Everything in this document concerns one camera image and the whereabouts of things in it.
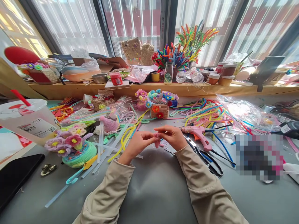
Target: yellow flower center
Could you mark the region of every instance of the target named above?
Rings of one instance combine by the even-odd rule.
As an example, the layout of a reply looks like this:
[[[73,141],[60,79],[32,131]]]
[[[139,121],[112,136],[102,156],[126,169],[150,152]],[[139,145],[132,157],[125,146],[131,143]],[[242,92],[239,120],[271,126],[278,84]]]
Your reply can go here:
[[[64,150],[64,149],[61,149],[61,150],[58,151],[58,153],[59,153],[59,154],[63,154],[63,153],[65,153],[65,150]]]

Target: red straw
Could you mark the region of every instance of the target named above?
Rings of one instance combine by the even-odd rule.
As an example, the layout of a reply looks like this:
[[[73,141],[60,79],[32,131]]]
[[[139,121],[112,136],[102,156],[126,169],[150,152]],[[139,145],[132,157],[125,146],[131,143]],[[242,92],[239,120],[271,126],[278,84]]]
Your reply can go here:
[[[18,92],[18,90],[10,90],[13,92],[17,98],[19,98],[26,106],[31,106],[31,104]]]

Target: wooden shelf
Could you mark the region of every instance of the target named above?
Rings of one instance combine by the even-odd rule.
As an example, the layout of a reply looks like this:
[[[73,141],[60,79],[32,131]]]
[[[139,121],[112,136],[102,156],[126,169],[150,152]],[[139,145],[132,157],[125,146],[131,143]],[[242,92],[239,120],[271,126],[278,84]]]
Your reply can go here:
[[[83,95],[95,95],[97,90],[104,90],[105,84],[92,83],[88,86],[82,83],[68,82],[66,85],[56,83],[53,85],[40,85],[37,83],[29,84],[29,86],[45,96],[49,100],[63,100],[65,97],[75,97],[83,99]],[[299,93],[297,86],[264,86],[262,92],[257,92],[257,86],[240,86],[231,84],[231,86],[207,85],[202,84],[200,88],[184,84],[173,83],[171,85],[164,85],[163,83],[144,83],[141,85],[132,84],[130,88],[114,90],[114,95],[120,97],[123,95],[134,96],[138,89],[143,89],[147,92],[153,89],[161,89],[161,91],[169,91],[177,94],[179,97],[214,97],[215,94],[222,94],[227,96],[244,96],[244,95],[272,95],[293,92]]]

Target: hand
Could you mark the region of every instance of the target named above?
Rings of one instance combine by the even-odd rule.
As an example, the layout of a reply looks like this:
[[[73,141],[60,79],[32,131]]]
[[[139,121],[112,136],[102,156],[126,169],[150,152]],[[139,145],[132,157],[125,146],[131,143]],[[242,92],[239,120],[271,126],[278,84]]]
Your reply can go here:
[[[129,165],[132,159],[139,155],[147,146],[158,140],[159,138],[155,138],[151,132],[135,132],[124,153],[119,157],[118,162]]]
[[[179,128],[171,125],[165,125],[159,128],[154,128],[159,132],[159,137],[165,139],[175,151],[180,151],[186,145],[188,145],[183,133]]]

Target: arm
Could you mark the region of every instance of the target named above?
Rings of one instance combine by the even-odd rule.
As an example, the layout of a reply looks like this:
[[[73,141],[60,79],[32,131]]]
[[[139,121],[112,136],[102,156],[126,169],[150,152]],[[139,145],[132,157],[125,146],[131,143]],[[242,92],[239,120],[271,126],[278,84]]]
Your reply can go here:
[[[155,130],[177,151],[198,223],[248,223],[219,179],[188,145],[181,130],[169,125]]]
[[[90,193],[73,224],[115,224],[135,169],[131,161],[145,147],[158,141],[153,133],[136,132],[120,158],[109,165],[102,183]]]

